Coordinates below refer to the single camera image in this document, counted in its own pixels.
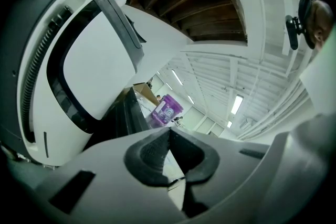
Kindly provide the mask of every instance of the gray plastic panel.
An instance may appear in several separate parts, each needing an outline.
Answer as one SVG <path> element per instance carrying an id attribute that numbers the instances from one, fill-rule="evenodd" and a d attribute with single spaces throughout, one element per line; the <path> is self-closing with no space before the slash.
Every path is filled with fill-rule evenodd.
<path id="1" fill-rule="evenodd" d="M 0 35 L 0 140 L 13 150 L 29 157 L 22 141 L 17 116 L 16 88 L 27 41 L 54 0 L 17 0 L 8 12 Z"/>

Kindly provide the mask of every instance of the white ceiling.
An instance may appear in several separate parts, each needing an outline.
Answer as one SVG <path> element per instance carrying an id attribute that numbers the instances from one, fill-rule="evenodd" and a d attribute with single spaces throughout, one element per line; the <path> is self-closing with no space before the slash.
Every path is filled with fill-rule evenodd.
<path id="1" fill-rule="evenodd" d="M 196 42 L 187 45 L 160 70 L 164 82 L 186 100 L 190 95 L 194 106 L 209 118 L 222 127 L 232 121 L 230 131 L 237 137 L 244 136 L 247 130 L 255 133 L 264 130 L 272 125 L 271 117 L 274 120 L 283 117 L 306 94 L 298 74 L 307 66 L 312 53 L 301 38 L 299 50 L 288 50 L 284 20 L 288 8 L 293 9 L 293 14 L 297 12 L 298 0 L 263 0 L 263 5 L 266 20 L 263 46 L 250 42 L 248 46 L 230 41 Z M 259 59 L 255 54 L 250 57 L 249 52 L 254 50 L 261 55 Z M 237 94 L 244 100 L 233 115 L 231 109 Z"/>

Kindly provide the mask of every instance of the cardboard box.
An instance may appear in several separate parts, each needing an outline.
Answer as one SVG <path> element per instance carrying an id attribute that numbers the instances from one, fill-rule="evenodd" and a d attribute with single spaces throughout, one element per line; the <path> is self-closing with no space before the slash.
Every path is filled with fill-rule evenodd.
<path id="1" fill-rule="evenodd" d="M 155 106 L 158 106 L 160 103 L 156 99 L 156 96 L 153 94 L 152 90 L 148 87 L 146 83 L 134 84 L 133 88 L 142 96 L 151 101 Z"/>
<path id="2" fill-rule="evenodd" d="M 131 87 L 123 89 L 114 102 L 117 103 L 123 100 L 127 95 L 127 93 L 130 91 L 130 89 Z M 153 94 L 152 90 L 148 87 L 146 83 L 135 84 L 133 85 L 133 89 L 142 96 L 144 96 L 146 99 L 148 99 L 155 106 L 158 106 L 160 104 L 159 101 L 156 99 L 155 95 Z"/>

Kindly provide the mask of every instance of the purple package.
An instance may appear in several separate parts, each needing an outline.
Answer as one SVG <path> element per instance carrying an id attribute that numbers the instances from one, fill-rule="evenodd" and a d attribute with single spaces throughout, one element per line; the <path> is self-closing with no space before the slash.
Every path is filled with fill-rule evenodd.
<path id="1" fill-rule="evenodd" d="M 165 95 L 160 104 L 148 116 L 148 123 L 152 128 L 166 126 L 169 121 L 183 111 L 183 107 L 169 94 Z"/>

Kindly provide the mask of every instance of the black slot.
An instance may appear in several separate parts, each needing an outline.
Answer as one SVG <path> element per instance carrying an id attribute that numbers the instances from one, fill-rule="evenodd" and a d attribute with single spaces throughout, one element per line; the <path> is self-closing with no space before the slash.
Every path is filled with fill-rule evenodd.
<path id="1" fill-rule="evenodd" d="M 80 171 L 49 202 L 59 210 L 69 214 L 94 177 L 93 172 Z"/>
<path id="2" fill-rule="evenodd" d="M 242 153 L 244 155 L 247 155 L 247 156 L 250 156 L 256 159 L 262 159 L 265 155 L 264 152 L 248 150 L 246 148 L 243 148 L 242 150 L 240 150 L 239 153 Z"/>

